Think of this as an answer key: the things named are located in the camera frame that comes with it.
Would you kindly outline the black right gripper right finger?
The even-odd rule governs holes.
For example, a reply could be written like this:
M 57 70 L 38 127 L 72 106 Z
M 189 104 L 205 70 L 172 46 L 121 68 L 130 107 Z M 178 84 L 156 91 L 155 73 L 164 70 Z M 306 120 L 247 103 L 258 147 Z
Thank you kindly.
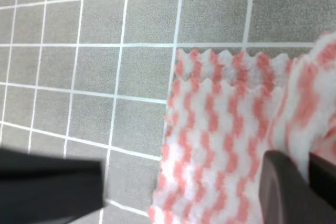
M 320 156 L 309 154 L 309 184 L 330 206 L 335 206 L 335 165 Z

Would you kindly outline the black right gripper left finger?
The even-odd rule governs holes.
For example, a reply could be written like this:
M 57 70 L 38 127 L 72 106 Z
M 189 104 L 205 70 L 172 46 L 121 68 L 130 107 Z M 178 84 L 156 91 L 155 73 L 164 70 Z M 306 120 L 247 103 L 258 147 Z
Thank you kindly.
M 288 156 L 264 154 L 259 185 L 264 223 L 335 223 L 335 206 L 320 198 Z

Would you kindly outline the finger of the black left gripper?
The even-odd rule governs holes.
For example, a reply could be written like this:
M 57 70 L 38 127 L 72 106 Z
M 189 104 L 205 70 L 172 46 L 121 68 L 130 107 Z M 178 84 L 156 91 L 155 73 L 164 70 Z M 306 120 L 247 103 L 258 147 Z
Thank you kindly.
M 105 206 L 99 160 L 1 148 L 1 223 L 70 223 Z

